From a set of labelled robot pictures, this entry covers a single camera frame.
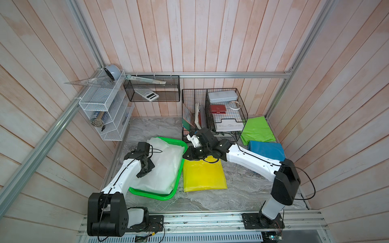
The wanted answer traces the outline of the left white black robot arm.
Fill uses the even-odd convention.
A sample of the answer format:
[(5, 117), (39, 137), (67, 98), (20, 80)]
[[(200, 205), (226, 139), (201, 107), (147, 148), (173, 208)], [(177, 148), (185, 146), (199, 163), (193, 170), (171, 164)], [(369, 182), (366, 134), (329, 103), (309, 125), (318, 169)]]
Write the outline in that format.
[(161, 152), (147, 142), (139, 142), (135, 150), (125, 155), (121, 168), (109, 184), (101, 192), (90, 195), (87, 212), (89, 236), (103, 242), (109, 237), (122, 237), (129, 231), (152, 229), (148, 209), (128, 208), (125, 196), (135, 179), (144, 177), (155, 168), (152, 156)]

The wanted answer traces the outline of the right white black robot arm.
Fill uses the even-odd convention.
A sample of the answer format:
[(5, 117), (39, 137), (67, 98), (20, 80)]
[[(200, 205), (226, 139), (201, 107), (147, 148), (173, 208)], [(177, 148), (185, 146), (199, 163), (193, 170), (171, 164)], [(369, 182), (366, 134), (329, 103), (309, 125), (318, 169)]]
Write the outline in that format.
[(281, 212), (293, 204), (301, 184), (298, 174), (300, 168), (293, 161), (280, 161), (255, 154), (236, 142), (219, 140), (209, 129), (190, 132), (186, 138), (192, 145), (183, 155), (185, 160), (200, 161), (212, 156), (243, 166), (272, 183), (270, 196), (259, 212), (242, 214), (245, 229), (284, 229)]

